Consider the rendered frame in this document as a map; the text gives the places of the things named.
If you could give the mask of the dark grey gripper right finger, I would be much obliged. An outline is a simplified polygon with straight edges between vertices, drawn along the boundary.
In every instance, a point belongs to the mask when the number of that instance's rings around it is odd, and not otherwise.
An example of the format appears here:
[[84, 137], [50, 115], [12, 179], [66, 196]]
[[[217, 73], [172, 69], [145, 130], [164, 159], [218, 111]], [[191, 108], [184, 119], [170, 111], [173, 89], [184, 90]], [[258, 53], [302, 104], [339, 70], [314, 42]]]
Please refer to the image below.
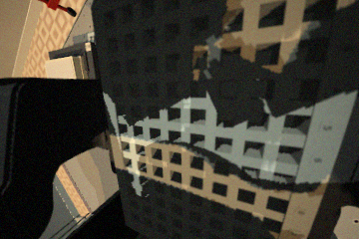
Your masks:
[[344, 206], [359, 208], [359, 89], [308, 238], [330, 239]]

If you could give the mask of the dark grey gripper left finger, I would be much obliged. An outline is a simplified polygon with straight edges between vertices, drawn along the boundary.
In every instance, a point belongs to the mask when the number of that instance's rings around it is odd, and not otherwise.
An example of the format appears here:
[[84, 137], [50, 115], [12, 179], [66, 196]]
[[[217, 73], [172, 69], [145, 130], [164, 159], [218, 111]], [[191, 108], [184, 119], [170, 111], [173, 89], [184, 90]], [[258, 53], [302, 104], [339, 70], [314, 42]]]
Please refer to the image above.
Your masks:
[[117, 174], [101, 79], [0, 79], [0, 239], [39, 239], [59, 167], [98, 146]]

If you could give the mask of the light grey label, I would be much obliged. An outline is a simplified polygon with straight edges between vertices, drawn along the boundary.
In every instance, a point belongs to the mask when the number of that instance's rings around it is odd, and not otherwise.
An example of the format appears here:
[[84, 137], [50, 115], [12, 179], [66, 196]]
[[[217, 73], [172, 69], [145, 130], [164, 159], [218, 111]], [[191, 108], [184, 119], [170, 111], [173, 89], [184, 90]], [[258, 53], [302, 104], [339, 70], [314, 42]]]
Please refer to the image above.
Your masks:
[[89, 40], [89, 42], [93, 42], [96, 44], [94, 32], [88, 34], [88, 40]]

